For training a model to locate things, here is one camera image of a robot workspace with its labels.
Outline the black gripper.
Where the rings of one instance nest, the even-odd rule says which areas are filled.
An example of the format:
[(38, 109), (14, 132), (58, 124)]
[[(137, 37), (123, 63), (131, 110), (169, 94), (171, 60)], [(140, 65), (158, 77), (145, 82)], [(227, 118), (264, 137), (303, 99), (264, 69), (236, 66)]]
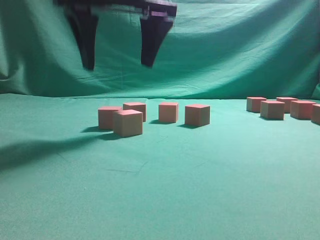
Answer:
[[(82, 66), (93, 71), (95, 67), (95, 44), (98, 16), (92, 8), (105, 9), (113, 6), (127, 6), (147, 15), (150, 12), (177, 15), (177, 4), (166, 0), (55, 0), (57, 6), (66, 10), (66, 16), (76, 40)], [(141, 64), (152, 68), (167, 33), (174, 22), (167, 17), (149, 16), (140, 19)]]

